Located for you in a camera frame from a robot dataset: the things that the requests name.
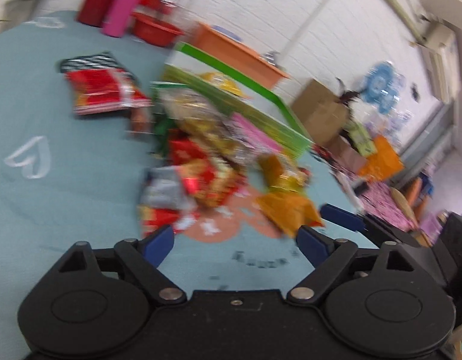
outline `orange plastic bin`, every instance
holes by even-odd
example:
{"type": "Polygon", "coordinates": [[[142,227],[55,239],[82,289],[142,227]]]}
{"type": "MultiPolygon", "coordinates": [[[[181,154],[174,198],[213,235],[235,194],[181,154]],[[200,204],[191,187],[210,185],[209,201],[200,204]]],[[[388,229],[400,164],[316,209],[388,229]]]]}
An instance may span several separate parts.
{"type": "Polygon", "coordinates": [[[271,89],[280,79],[289,78],[285,72],[261,59],[253,49],[235,42],[205,23],[199,23],[191,45],[211,54],[265,88],[271,89]]]}

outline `white pipe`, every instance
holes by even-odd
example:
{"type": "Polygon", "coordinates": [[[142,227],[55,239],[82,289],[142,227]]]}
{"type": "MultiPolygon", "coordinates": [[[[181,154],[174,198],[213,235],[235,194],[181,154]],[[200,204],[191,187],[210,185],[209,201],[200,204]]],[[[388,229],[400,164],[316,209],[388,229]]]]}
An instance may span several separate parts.
{"type": "Polygon", "coordinates": [[[309,30],[309,26],[311,26],[314,19],[316,19],[319,16],[324,7],[326,7],[326,5],[328,5],[330,1],[331,0],[322,0],[317,6],[317,8],[314,9],[313,12],[311,12],[306,21],[304,21],[301,27],[299,27],[299,29],[294,33],[291,39],[286,43],[286,45],[284,46],[284,48],[278,56],[280,65],[283,64],[283,61],[289,56],[291,50],[298,44],[302,36],[305,33],[307,33],[307,31],[309,30]]]}

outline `yellow package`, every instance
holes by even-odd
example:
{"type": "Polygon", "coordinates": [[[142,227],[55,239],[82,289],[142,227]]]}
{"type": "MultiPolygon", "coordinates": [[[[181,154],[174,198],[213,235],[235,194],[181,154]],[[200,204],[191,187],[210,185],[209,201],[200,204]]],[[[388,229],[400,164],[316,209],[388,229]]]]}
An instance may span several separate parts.
{"type": "Polygon", "coordinates": [[[371,176],[384,181],[404,169],[404,165],[388,140],[382,135],[374,138],[377,153],[368,157],[368,162],[359,170],[360,176],[371,176]]]}
{"type": "Polygon", "coordinates": [[[227,91],[232,95],[247,99],[247,96],[239,89],[238,85],[228,76],[222,73],[203,73],[199,75],[203,80],[208,81],[210,84],[227,91]]]}
{"type": "Polygon", "coordinates": [[[297,192],[270,192],[256,199],[261,211],[288,237],[302,225],[324,226],[313,202],[297,192]]]}
{"type": "Polygon", "coordinates": [[[284,154],[262,154],[258,163],[270,188],[299,192],[306,185],[307,175],[284,154]]]}

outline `blue tablecloth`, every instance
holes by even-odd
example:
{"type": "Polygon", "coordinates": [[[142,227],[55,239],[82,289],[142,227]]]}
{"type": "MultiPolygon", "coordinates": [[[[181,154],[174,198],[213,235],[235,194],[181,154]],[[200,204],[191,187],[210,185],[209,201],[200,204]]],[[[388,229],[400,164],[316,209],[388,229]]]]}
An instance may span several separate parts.
{"type": "MultiPolygon", "coordinates": [[[[94,248],[103,248],[140,237],[138,186],[143,169],[157,164],[148,155],[149,143],[127,136],[125,119],[73,116],[72,93],[56,62],[110,50],[147,90],[149,82],[159,78],[169,50],[129,36],[103,36],[97,28],[74,22],[73,12],[52,16],[66,27],[22,24],[0,35],[0,360],[20,359],[28,352],[16,323],[18,306],[72,243],[88,240],[94,248]],[[10,167],[4,159],[34,137],[48,143],[51,167],[45,177],[28,179],[22,168],[10,167]]],[[[14,162],[34,155],[36,173],[40,154],[35,144],[14,162]]],[[[308,195],[317,206],[329,202],[352,210],[327,165],[308,154],[301,163],[314,174],[308,195]]],[[[253,180],[257,187],[260,183],[253,180]]],[[[374,247],[361,234],[332,223],[325,232],[374,247]]],[[[286,292],[313,268],[292,240],[270,239],[243,226],[236,237],[216,244],[177,236],[160,269],[190,294],[217,288],[286,292]],[[260,269],[233,259],[236,251],[245,258],[289,263],[260,269]]]]}

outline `purple container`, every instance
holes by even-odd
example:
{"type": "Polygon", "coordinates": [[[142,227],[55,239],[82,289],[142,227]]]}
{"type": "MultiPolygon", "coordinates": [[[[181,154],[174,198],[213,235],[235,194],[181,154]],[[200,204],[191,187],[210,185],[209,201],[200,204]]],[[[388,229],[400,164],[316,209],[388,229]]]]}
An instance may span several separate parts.
{"type": "Polygon", "coordinates": [[[131,12],[139,0],[114,0],[106,16],[101,32],[108,36],[121,38],[126,31],[131,12]]]}

